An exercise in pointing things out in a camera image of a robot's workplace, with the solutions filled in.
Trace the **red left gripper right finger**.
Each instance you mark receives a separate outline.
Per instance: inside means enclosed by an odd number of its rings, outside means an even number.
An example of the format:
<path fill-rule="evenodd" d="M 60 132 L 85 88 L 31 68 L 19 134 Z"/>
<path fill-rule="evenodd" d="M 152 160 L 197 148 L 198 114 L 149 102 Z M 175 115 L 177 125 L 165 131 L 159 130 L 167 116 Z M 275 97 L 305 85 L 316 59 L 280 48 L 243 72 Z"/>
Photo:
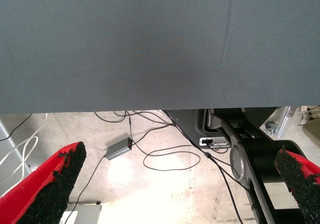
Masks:
<path fill-rule="evenodd" d="M 306 224 L 320 222 L 320 167 L 297 153 L 281 148 L 275 168 L 298 204 Z"/>

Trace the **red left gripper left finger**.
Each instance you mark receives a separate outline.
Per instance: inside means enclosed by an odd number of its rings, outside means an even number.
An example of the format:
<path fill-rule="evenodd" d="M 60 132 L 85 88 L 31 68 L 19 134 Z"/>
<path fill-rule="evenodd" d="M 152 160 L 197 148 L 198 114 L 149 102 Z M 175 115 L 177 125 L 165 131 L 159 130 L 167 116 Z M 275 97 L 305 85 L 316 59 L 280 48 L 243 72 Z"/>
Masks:
<path fill-rule="evenodd" d="M 0 199 L 0 222 L 58 224 L 86 156 L 83 142 L 55 152 Z"/>

